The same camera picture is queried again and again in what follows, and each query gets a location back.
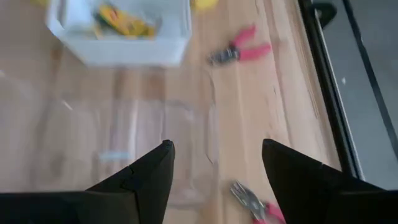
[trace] metal jaw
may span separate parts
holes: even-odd
[[[235,46],[229,46],[227,49],[210,55],[208,62],[210,65],[222,65],[239,59],[239,50]]]
[[[231,184],[232,194],[239,200],[239,202],[251,211],[254,219],[265,220],[266,208],[265,205],[257,198],[257,196],[247,187],[235,181]]]

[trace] red handle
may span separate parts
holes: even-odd
[[[268,203],[267,204],[267,209],[268,209],[268,213],[270,215],[275,216],[282,223],[286,223],[284,214],[282,213],[282,211],[278,207],[276,207],[275,205],[273,205],[271,203]]]
[[[253,220],[253,224],[267,224],[267,222],[265,220]]]
[[[255,33],[256,33],[256,25],[252,25],[251,27],[245,28],[239,32],[239,34],[232,41],[232,44],[235,47],[240,47],[245,41],[253,37]]]
[[[251,49],[242,49],[239,51],[239,60],[255,60],[268,54],[271,51],[270,44],[262,44]]]

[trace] pliers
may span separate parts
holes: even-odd
[[[208,62],[211,65],[222,65],[225,63],[230,63],[233,60],[255,60],[263,55],[268,54],[271,51],[271,45],[268,43],[264,43],[250,49],[240,49],[243,43],[254,37],[255,33],[255,25],[241,30],[235,39],[231,41],[227,49],[210,55]]]
[[[239,200],[243,207],[249,209],[253,215],[253,224],[267,224],[266,216],[272,215],[281,223],[286,223],[282,211],[275,205],[260,201],[257,196],[239,181],[231,184],[231,193]]]

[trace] toy in bin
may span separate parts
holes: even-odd
[[[128,13],[119,10],[110,5],[103,4],[99,7],[97,14],[98,22],[108,25],[116,32],[126,37],[154,37],[155,27],[145,23],[143,20],[131,16]]]

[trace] wooden floor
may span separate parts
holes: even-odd
[[[52,142],[71,144],[54,134],[62,133],[59,127],[68,121],[59,120],[65,117],[63,112],[47,110],[53,100],[49,92],[74,86],[73,96],[97,100],[109,98],[115,88],[128,94],[129,83],[139,85],[129,81],[129,74],[137,71],[86,68],[47,30],[44,10],[28,0],[0,0],[0,21],[0,102],[6,104],[0,110],[0,190],[84,189],[105,178],[109,170],[98,167],[94,159],[71,164],[76,157],[96,153],[95,146],[86,145],[92,142],[89,139],[70,145],[69,151],[45,150]],[[199,215],[169,210],[165,223],[177,223],[176,218],[184,223],[249,223],[248,212],[229,195],[228,183],[233,179],[275,202],[260,157],[264,138],[340,168],[294,0],[220,0],[214,9],[193,13],[193,37],[184,65],[206,67],[210,52],[224,47],[239,29],[253,23],[258,32],[252,44],[268,41],[272,53],[255,62],[211,69],[220,134],[220,187]],[[162,80],[140,82],[158,85]],[[31,91],[32,86],[40,91]],[[48,121],[45,126],[37,125],[40,119]],[[83,116],[76,122],[89,121]],[[110,118],[102,119],[100,125],[109,128]],[[101,140],[102,144],[112,141],[111,137]],[[86,150],[77,150],[83,146]]]

